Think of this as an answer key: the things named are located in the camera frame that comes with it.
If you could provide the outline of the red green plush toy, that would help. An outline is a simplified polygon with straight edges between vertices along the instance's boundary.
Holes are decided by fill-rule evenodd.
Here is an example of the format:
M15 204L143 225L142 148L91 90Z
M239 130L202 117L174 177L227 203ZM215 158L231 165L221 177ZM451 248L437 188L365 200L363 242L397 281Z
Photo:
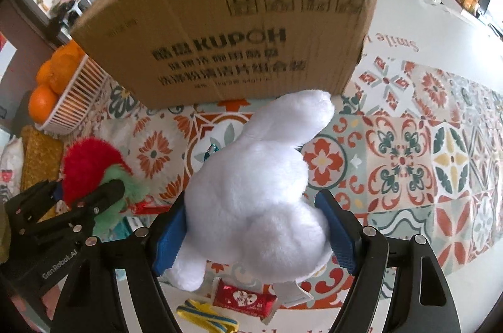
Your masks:
M112 236L124 213L146 198L148 187L133 176L120 151L109 142L88 137L67 148L61 175L62 198L67 207L111 180L123 182L124 196L96 217L93 234L100 238Z

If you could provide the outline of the white plush bunny toy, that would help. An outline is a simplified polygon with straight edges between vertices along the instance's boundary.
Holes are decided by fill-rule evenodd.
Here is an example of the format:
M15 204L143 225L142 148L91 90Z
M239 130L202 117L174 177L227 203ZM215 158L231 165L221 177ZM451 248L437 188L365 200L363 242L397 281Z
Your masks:
M329 226L303 197L309 165L299 149L334 111L324 90L283 95L203 163L185 189L188 232L164 272L171 285L196 291L207 261L240 264L270 285L301 282L325 266L332 255Z

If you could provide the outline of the teal tissue pack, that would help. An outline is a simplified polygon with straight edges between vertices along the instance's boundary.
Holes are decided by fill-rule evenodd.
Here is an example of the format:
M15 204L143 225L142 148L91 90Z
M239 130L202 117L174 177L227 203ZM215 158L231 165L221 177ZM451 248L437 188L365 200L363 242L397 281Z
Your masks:
M280 305L284 308L294 308L314 300L314 297L295 281L273 284L272 288Z

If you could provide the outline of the yellow woven mat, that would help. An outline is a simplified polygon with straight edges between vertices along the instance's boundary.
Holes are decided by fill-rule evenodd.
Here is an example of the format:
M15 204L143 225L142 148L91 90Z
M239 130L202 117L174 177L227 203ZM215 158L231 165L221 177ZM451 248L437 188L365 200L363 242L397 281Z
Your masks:
M57 180L64 150L63 142L31 125L26 125L20 135L24 150L20 191L42 181Z

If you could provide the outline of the red candy wrapper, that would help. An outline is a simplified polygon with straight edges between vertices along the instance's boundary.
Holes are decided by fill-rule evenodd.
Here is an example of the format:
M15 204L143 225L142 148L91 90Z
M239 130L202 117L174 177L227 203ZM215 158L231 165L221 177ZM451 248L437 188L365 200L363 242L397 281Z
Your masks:
M247 291L221 279L214 289L214 306L260 319L265 319L271 314L276 302L275 295Z

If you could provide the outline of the white plastic fruit basket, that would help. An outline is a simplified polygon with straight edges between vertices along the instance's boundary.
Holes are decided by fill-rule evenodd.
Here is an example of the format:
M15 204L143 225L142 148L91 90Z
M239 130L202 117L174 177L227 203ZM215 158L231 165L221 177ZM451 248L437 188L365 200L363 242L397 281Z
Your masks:
M49 118L35 128L58 136L72 133L90 112L107 78L104 69L85 55Z

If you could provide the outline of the orange fruit front left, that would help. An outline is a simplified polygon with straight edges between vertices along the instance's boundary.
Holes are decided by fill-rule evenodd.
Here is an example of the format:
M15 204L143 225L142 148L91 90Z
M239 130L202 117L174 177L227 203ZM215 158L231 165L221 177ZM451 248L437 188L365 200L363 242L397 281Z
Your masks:
M59 100L58 95L47 84L39 85L31 93L28 113L37 124L43 124L49 118Z

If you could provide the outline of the orange fruit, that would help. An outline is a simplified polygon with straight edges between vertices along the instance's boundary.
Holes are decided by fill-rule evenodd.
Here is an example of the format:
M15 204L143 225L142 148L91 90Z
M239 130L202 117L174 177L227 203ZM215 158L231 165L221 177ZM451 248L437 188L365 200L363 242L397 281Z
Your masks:
M69 55L78 60L81 60L85 56L84 50L74 40L70 40L68 43L61 46L57 52L59 55Z
M60 96L65 91L82 59L83 56L80 54L67 52L54 53L52 55L50 60L51 75L49 78L49 86L54 93Z
M59 100L58 95L47 84L39 85L31 93L28 113L37 124L43 124L49 118Z
M37 85L48 85L52 77L51 59L43 63L36 75Z

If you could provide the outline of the orange fruit centre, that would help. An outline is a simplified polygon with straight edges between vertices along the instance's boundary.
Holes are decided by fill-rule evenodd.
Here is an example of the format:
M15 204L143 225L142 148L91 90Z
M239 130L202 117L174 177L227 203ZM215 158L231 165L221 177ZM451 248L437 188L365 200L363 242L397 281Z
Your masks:
M49 78L49 86L54 93L60 96L65 91L82 59L83 56L80 54L67 52L54 53L52 55L50 60L51 75Z

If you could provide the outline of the orange fruit left upper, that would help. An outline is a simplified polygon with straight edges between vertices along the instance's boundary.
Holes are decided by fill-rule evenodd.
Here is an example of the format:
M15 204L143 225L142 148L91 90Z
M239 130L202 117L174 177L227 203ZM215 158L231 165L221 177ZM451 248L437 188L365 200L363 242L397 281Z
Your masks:
M51 59L43 63L36 75L37 85L48 85L52 77Z

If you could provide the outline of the orange fruit top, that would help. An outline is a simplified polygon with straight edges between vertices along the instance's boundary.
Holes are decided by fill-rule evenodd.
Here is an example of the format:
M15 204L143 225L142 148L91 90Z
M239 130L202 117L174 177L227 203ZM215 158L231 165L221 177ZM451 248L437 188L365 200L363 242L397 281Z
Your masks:
M69 55L78 60L81 60L85 56L84 50L74 40L70 40L68 43L61 46L57 52L59 55Z

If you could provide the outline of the white shoe rack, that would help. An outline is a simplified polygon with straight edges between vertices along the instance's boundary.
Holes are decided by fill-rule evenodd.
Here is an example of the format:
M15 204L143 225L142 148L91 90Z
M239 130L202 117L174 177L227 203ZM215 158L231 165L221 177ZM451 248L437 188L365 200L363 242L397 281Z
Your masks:
M65 16L63 16L62 23L70 30L78 18L82 16L91 5L92 2L90 0L71 0L67 4L67 12Z

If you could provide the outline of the brown cardboard box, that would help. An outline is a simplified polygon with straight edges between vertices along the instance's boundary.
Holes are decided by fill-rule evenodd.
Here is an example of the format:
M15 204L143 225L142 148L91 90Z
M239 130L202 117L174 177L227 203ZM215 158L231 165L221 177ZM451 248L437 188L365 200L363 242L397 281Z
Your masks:
M377 0L96 0L73 39L146 107L342 93Z

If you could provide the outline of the white tv console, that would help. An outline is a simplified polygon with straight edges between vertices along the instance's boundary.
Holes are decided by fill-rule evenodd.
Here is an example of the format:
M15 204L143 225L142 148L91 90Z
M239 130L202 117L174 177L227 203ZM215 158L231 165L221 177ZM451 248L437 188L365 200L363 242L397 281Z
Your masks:
M502 40L502 26L482 9L479 0L441 0L441 3L464 21L476 27L484 26Z

